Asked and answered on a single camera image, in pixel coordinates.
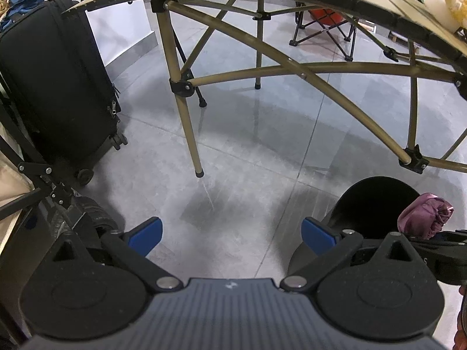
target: ribbed plastic surface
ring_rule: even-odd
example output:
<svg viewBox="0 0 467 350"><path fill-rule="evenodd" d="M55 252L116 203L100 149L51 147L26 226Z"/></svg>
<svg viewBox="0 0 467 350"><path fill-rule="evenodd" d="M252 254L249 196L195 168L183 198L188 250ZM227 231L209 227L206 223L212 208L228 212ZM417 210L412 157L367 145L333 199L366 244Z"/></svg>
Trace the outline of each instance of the ribbed plastic surface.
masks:
<svg viewBox="0 0 467 350"><path fill-rule="evenodd" d="M307 297L279 291L271 279L192 279L158 295L125 330L89 342L34 337L26 350L441 350L431 338L404 344L355 339L328 325Z"/></svg>

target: folding camping chair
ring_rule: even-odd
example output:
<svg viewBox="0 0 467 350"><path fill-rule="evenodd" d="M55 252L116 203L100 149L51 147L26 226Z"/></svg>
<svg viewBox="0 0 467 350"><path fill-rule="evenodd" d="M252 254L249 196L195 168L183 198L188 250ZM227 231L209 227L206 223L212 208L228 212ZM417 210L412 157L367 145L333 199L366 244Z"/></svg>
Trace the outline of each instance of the folding camping chair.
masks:
<svg viewBox="0 0 467 350"><path fill-rule="evenodd" d="M296 4L297 7L305 6L304 3L300 3L300 2L296 2L295 4ZM355 49L355 38L356 38L356 35L357 35L356 27L352 23L346 21L342 16L340 16L340 14L338 14L337 12L334 12L331 9L314 9L314 10L309 10L309 13L310 13L311 18L313 20L311 22L307 23L307 24L303 24L303 16L304 16L303 11L295 13L295 22L296 22L297 26L295 27L295 33L293 35L293 39L290 40L289 45L295 47L299 43L307 41L308 39L316 37L317 35L325 32L327 35L329 35L329 37L332 39L332 41L336 44L336 46L340 50L340 52L342 52L342 55L344 55L344 59L347 62L351 62L353 60L353 51ZM310 35L306 36L305 38L297 40L298 29L303 30L306 27L314 24L315 22L317 22L322 27L322 30L317 31L317 32L315 32L313 34L310 34ZM349 34L345 35L345 33L342 31L342 29L340 27L342 25L344 25L344 24L347 24L347 23L350 23L350 30L349 30ZM329 32L331 29L335 29L335 28L337 28L340 31L340 33L343 35L344 41L352 42L352 47L351 47L351 50L350 50L350 54L347 54L347 52L339 44L339 42L335 39L335 37Z"/></svg>

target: black plastic joint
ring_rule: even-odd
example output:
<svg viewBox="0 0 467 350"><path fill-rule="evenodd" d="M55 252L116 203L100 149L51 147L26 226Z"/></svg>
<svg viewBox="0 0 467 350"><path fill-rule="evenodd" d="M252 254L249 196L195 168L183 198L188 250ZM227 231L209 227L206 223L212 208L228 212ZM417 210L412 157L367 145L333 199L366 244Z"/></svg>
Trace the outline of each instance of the black plastic joint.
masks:
<svg viewBox="0 0 467 350"><path fill-rule="evenodd" d="M193 72L190 69L187 69L182 73L182 80L187 81L188 79L193 79Z"/></svg>
<svg viewBox="0 0 467 350"><path fill-rule="evenodd" d="M396 55L398 52L397 52L396 50L394 50L393 48L390 48L390 47L386 46L386 49L383 50L382 53L386 56L386 58L391 59L391 60L393 60L394 62L398 62L398 61L399 61L398 58L395 57L395 55Z"/></svg>
<svg viewBox="0 0 467 350"><path fill-rule="evenodd" d="M261 14L261 17L253 17L253 20L255 21L270 21L271 20L271 13L267 11L259 11L257 13Z"/></svg>
<svg viewBox="0 0 467 350"><path fill-rule="evenodd" d="M407 168L410 171L422 174L423 170L426 168L426 166L428 166L429 161L426 160L420 153L419 145L415 145L413 150L406 148L404 151L410 156L412 160L409 164L404 164L401 160L399 160L399 165L401 167Z"/></svg>
<svg viewBox="0 0 467 350"><path fill-rule="evenodd" d="M164 3L167 0L151 0L151 10L153 13L164 13Z"/></svg>
<svg viewBox="0 0 467 350"><path fill-rule="evenodd" d="M454 78L454 85L457 91L464 100L467 100L467 78L465 76L456 76Z"/></svg>
<svg viewBox="0 0 467 350"><path fill-rule="evenodd" d="M191 97L195 93L195 87L189 81L180 80L173 82L169 79L170 89L180 97Z"/></svg>

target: blue gripper pad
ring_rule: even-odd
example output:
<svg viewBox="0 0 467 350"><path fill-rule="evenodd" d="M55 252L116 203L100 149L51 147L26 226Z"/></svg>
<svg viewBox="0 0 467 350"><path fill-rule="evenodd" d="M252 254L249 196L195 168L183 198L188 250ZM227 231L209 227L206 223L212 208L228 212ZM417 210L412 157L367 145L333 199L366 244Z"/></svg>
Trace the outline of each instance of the blue gripper pad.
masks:
<svg viewBox="0 0 467 350"><path fill-rule="evenodd" d="M146 256L162 239L162 221L151 217L125 234L128 246L138 254Z"/></svg>
<svg viewBox="0 0 467 350"><path fill-rule="evenodd" d="M302 222L302 240L316 255L328 251L340 240L340 235L334 230L321 225L312 217L306 217Z"/></svg>

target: metal screw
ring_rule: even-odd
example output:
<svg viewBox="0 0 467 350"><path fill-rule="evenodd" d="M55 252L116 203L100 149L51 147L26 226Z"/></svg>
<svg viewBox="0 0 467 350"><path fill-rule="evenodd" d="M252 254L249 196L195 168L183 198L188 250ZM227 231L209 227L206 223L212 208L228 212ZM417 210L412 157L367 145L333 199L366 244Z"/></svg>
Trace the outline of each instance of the metal screw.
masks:
<svg viewBox="0 0 467 350"><path fill-rule="evenodd" d="M284 279L284 284L289 288L301 288L306 285L307 281L303 276L292 275Z"/></svg>
<svg viewBox="0 0 467 350"><path fill-rule="evenodd" d="M174 289L180 284L180 280L173 276L163 276L157 279L157 286L162 289Z"/></svg>

